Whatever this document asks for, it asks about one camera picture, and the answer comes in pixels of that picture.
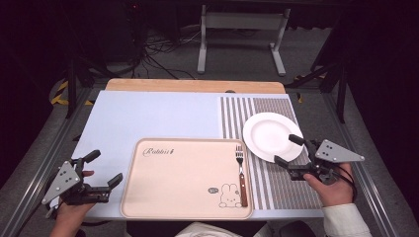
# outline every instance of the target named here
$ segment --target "placemat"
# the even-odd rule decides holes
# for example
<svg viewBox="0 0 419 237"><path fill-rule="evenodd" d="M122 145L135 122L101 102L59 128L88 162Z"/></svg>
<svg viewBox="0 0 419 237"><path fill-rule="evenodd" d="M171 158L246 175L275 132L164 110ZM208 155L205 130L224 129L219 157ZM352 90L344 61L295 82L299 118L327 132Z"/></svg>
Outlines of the placemat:
<svg viewBox="0 0 419 237"><path fill-rule="evenodd" d="M218 99L223 138L243 139L244 123L253 115L271 112L297 124L290 99L237 98ZM322 206L317 193L306 181L291 181L287 171L248 151L250 178L255 209L318 209ZM309 161L305 148L292 161L304 165Z"/></svg>
<svg viewBox="0 0 419 237"><path fill-rule="evenodd" d="M241 205L237 139L144 138L133 153L122 214L135 219L246 219L253 211L247 156L248 206Z"/></svg>

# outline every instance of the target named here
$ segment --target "fork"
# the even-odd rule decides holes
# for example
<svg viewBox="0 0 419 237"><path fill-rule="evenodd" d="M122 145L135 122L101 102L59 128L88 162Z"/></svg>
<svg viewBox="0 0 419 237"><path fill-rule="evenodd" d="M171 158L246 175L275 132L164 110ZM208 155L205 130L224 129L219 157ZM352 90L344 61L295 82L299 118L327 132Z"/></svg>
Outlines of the fork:
<svg viewBox="0 0 419 237"><path fill-rule="evenodd" d="M248 203L247 203L246 186L245 186L244 174L243 174L243 148L241 147L241 145L236 146L235 154L236 154L236 160L239 164L241 206L246 207Z"/></svg>

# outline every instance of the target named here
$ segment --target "white plate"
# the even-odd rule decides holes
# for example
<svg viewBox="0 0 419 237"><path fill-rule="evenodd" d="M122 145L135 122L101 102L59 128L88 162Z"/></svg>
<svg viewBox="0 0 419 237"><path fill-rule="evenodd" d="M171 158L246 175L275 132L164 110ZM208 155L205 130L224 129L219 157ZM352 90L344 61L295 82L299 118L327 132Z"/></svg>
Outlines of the white plate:
<svg viewBox="0 0 419 237"><path fill-rule="evenodd" d="M243 139L247 147L259 158L274 162L278 155L286 161L292 161L302 151L299 146L289 141L289 135L302 137L301 130L289 118L275 113L260 113L244 123Z"/></svg>

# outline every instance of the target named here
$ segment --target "table leg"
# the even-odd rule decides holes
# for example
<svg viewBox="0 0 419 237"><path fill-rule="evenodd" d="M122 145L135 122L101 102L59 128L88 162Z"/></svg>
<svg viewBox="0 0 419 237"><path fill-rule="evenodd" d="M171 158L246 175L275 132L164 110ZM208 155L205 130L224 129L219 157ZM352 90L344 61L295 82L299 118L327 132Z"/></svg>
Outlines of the table leg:
<svg viewBox="0 0 419 237"><path fill-rule="evenodd" d="M206 19L206 5L203 5L201 14L201 47L200 56L198 57L198 73L204 74L206 72L206 59L207 59L207 19Z"/></svg>
<svg viewBox="0 0 419 237"><path fill-rule="evenodd" d="M270 43L272 56L274 57L275 65L277 66L278 74L280 74L280 76L286 75L286 68L284 67L283 61L281 60L279 48L281 41L283 40L284 31L286 30L288 19L290 17L290 11L290 9L286 9L284 11L284 14L281 18L280 26L278 28L277 41L275 43Z"/></svg>

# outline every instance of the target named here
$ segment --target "metal frame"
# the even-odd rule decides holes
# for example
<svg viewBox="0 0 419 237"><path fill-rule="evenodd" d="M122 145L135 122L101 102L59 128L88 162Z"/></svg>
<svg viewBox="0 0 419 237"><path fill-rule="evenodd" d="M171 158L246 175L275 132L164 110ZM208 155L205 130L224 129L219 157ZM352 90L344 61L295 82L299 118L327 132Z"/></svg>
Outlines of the metal frame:
<svg viewBox="0 0 419 237"><path fill-rule="evenodd" d="M77 101L78 105L83 105L83 103L88 99L90 91L91 89L88 88L82 88L80 90L80 95ZM15 212L10 217L9 222L7 223L6 228L3 230L1 236L15 236L27 216L30 214L31 208L36 206L37 197L39 196L43 185L46 183L56 158L59 156L59 152L64 145L63 141L70 131L72 125L77 120L77 115L80 114L82 108L82 106L76 107L74 115L71 118L64 120L43 161L40 163L40 167L30 182L30 185L28 186L18 206L16 206Z"/></svg>
<svg viewBox="0 0 419 237"><path fill-rule="evenodd" d="M326 108L329 110L329 114L332 116L336 127L339 129L339 132L344 139L345 145L348 147L348 149L357 153L357 149L355 148L354 141L348 131L348 128L344 123L340 122L340 119L335 114L336 105L332 95L330 93L322 95L326 104ZM354 162L352 164L352 168L356 177L358 178L358 182L360 183L361 188L363 189L364 195L370 205L382 236L399 236L394 226L391 224L387 211L383 205L382 198L379 195L376 185L374 184L374 181L371 178L370 173L367 171L364 163Z"/></svg>
<svg viewBox="0 0 419 237"><path fill-rule="evenodd" d="M281 60L279 48L283 40L284 31L290 17L290 9L284 14L249 14L249 13L219 13L207 12L207 6L203 5L201 14L201 47L198 57L198 73L204 74L207 61L207 28L214 29L257 29L276 30L278 37L270 43L272 56L280 76L286 75L286 69Z"/></svg>

